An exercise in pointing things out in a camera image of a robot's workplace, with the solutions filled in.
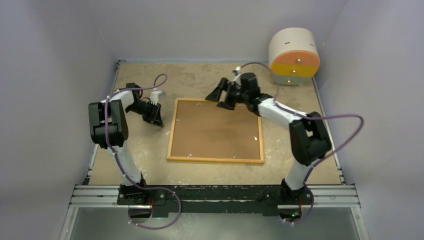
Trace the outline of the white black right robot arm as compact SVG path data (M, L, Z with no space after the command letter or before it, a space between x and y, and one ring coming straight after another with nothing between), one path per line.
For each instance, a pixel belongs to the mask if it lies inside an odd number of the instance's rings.
M321 115L316 111L296 112L278 103L273 96L261 92L257 77L252 72L236 73L232 81L223 77L205 99L216 102L219 108L232 111L236 104L244 104L258 117L269 119L288 130L294 162L280 184L280 196L288 204L298 200L306 188L313 164L332 149Z

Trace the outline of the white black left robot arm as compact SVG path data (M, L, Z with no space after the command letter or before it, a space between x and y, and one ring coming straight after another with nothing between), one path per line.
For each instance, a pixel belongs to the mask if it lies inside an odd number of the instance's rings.
M119 198L132 200L138 205L146 203L152 194L127 144L129 127L126 113L136 113L148 124L164 126L159 99L165 92L156 87L152 88L149 97L143 97L143 92L137 84L128 83L105 100L88 105L91 140L110 154L121 173Z

